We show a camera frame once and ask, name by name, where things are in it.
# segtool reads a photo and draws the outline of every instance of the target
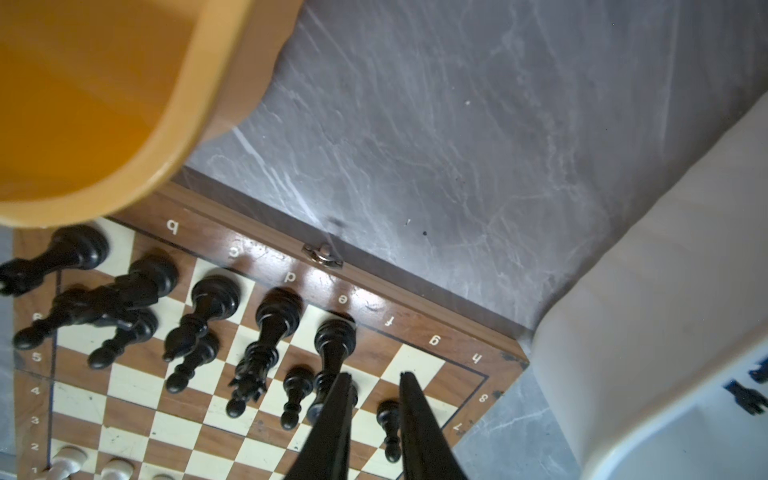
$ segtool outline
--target chess piece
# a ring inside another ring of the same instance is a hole
[[[30,350],[40,346],[63,326],[95,323],[99,315],[88,303],[88,291],[73,288],[59,293],[53,299],[48,317],[32,322],[13,336],[13,346],[19,350]]]
[[[157,332],[157,318],[149,309],[132,310],[126,314],[137,317],[134,326],[130,330],[117,329],[114,338],[105,340],[88,356],[88,366],[92,369],[107,368],[125,353],[126,346],[146,342]]]
[[[184,361],[176,365],[174,372],[165,381],[165,389],[170,393],[179,393],[187,388],[187,384],[197,367],[213,362],[219,354],[219,339],[212,332],[205,334],[192,353],[184,357]]]
[[[379,404],[376,411],[376,421],[384,429],[384,454],[389,463],[397,463],[400,460],[400,439],[397,431],[400,430],[400,404],[396,400],[385,400]]]
[[[101,480],[130,480],[134,466],[125,460],[113,458],[101,469]]]
[[[763,409],[768,409],[768,399],[755,389],[748,389],[735,380],[724,388],[733,394],[736,404],[750,415],[760,415]]]
[[[51,467],[38,480],[65,480],[83,468],[88,456],[75,447],[64,447],[51,458]]]
[[[90,270],[109,255],[104,235],[88,225],[56,230],[48,249],[30,260],[15,258],[0,265],[0,294],[19,296],[43,283],[49,273],[65,269]]]
[[[259,339],[246,347],[243,359],[235,367],[232,399],[227,403],[227,414],[237,418],[245,412],[246,404],[266,393],[266,375],[277,365],[280,354],[277,343],[293,335],[299,326],[303,302],[295,293],[275,288],[264,297],[256,311]]]
[[[283,430],[293,430],[299,425],[301,401],[312,393],[313,374],[301,366],[293,367],[283,381],[283,389],[288,395],[288,402],[283,406],[283,416],[280,424]]]
[[[165,257],[147,255],[128,267],[127,275],[115,277],[113,283],[93,289],[88,298],[101,315],[110,317],[119,328],[133,325],[123,318],[125,310],[152,306],[176,287],[179,271]]]
[[[194,311],[182,316],[179,326],[165,337],[166,362],[192,353],[208,332],[208,322],[234,315],[240,305],[240,288],[225,276],[207,276],[192,288],[192,305]]]
[[[315,349],[323,361],[323,369],[315,377],[317,397],[306,412],[312,425],[323,409],[333,381],[341,372],[342,363],[355,351],[355,330],[354,320],[339,317],[326,320],[317,330]]]

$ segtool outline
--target white chess piece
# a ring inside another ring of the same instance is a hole
[[[88,456],[75,447],[64,447],[51,458],[51,467],[38,480],[65,480],[83,468]]]
[[[133,465],[125,460],[113,458],[101,469],[101,480],[128,480],[133,474]]]

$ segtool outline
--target black pawn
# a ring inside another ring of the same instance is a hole
[[[277,343],[293,335],[299,327],[303,302],[295,293],[275,288],[270,290],[256,310],[259,339],[245,349],[245,355],[235,367],[232,399],[227,403],[227,414],[237,418],[245,412],[250,400],[257,401],[266,393],[266,375],[277,365],[280,354]]]
[[[53,299],[51,312],[47,318],[35,320],[30,326],[19,330],[13,336],[13,346],[19,350],[34,349],[63,326],[88,323],[96,316],[88,305],[87,290],[79,288],[66,290]]]
[[[283,389],[288,395],[288,401],[283,406],[283,416],[280,417],[283,430],[293,430],[299,425],[301,401],[312,393],[312,378],[312,372],[301,366],[293,367],[286,375]]]
[[[187,384],[197,367],[213,362],[219,354],[219,339],[208,332],[200,339],[192,353],[184,357],[184,361],[176,365],[174,372],[165,381],[165,389],[170,393],[179,393],[187,388]]]
[[[355,322],[352,319],[342,318],[328,319],[317,330],[315,349],[323,361],[323,369],[315,377],[317,397],[306,411],[312,425],[323,409],[333,381],[341,372],[341,365],[355,351],[355,330]]]
[[[165,337],[166,362],[192,353],[208,333],[208,322],[234,315],[240,305],[240,288],[225,276],[207,276],[192,288],[192,305],[194,311],[182,316],[179,326]]]
[[[88,356],[88,366],[92,369],[107,368],[125,353],[126,346],[146,342],[157,332],[157,318],[150,310],[135,310],[130,314],[135,316],[134,326],[130,330],[118,329],[114,338],[105,340]]]
[[[400,430],[400,404],[396,400],[386,400],[381,402],[376,411],[376,421],[384,429],[384,455],[387,462],[397,463],[400,460],[402,451],[400,450],[400,438],[397,436]]]
[[[74,225],[56,230],[48,249],[30,260],[15,258],[0,265],[0,295],[19,296],[43,283],[49,273],[90,270],[109,255],[109,243],[98,230]]]

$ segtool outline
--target chessboard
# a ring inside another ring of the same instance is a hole
[[[400,372],[415,373],[452,447],[528,364],[513,339],[354,266],[334,270],[314,263],[298,240],[175,185],[93,224],[108,238],[109,257],[95,270],[49,275],[17,298],[15,331],[46,316],[57,293],[110,283],[146,253],[164,251],[180,279],[151,307],[159,321],[153,338],[128,346],[106,369],[90,369],[86,360],[114,329],[67,326],[40,347],[15,352],[19,478],[35,478],[66,445],[88,456],[73,480],[100,478],[113,458],[131,462],[133,478],[142,480],[158,474],[175,480],[282,478],[311,429],[304,416],[314,397],[302,401],[298,427],[284,430],[283,380],[299,364],[320,371],[313,338],[330,312],[351,316],[357,325],[357,347],[342,368],[358,389],[351,479],[402,475],[402,461],[385,459],[376,421],[378,404],[398,397]],[[15,257],[40,254],[52,230],[16,230]],[[164,338],[191,311],[191,287],[211,273],[239,285],[240,306],[209,324],[220,340],[217,358],[199,367],[183,392],[171,394],[164,380],[181,359],[162,360]],[[266,394],[232,419],[224,410],[232,391],[227,384],[245,347],[259,336],[256,308],[275,286],[303,299],[300,324],[277,347],[280,359],[269,371]]]

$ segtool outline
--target marble floor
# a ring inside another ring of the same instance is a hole
[[[263,103],[177,181],[529,341],[766,89],[764,0],[306,0]],[[455,454],[579,475],[530,371]]]

